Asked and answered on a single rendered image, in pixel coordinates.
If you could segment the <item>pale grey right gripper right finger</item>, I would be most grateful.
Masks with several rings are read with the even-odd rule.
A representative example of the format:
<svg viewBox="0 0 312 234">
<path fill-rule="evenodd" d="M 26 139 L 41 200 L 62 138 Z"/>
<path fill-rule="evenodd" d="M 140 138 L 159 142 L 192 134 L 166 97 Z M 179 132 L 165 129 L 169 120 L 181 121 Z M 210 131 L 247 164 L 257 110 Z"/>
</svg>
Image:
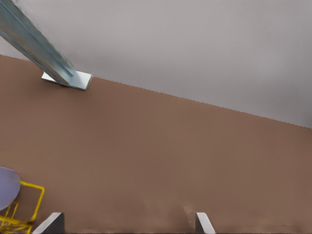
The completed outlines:
<svg viewBox="0 0 312 234">
<path fill-rule="evenodd" d="M 216 234 L 208 216 L 204 212 L 195 213 L 195 234 Z"/>
</svg>

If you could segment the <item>lavender plate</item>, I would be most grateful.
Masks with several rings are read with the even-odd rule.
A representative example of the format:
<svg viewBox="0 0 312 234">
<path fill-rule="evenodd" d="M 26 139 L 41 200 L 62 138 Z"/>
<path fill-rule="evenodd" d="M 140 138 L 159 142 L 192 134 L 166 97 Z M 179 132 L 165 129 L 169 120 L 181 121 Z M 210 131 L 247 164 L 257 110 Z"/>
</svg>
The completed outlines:
<svg viewBox="0 0 312 234">
<path fill-rule="evenodd" d="M 7 208 L 18 196 L 20 177 L 12 169 L 0 166 L 0 211 Z"/>
</svg>

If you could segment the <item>silver frame post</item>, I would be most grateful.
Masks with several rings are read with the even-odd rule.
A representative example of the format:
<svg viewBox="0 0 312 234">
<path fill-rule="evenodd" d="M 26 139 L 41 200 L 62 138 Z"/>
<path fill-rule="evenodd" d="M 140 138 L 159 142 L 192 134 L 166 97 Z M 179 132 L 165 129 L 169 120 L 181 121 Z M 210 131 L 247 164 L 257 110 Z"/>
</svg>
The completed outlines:
<svg viewBox="0 0 312 234">
<path fill-rule="evenodd" d="M 12 0 L 0 0 L 0 36 L 43 70 L 43 80 L 88 89 L 93 75 L 76 70 Z"/>
</svg>

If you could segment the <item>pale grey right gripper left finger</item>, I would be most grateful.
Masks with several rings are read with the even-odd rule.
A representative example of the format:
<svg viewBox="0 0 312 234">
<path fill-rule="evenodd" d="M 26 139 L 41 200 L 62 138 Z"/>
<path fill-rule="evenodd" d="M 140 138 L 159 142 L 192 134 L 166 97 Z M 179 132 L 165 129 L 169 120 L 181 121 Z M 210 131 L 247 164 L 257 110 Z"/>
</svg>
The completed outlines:
<svg viewBox="0 0 312 234">
<path fill-rule="evenodd" d="M 64 213 L 52 213 L 32 234 L 65 234 Z"/>
</svg>

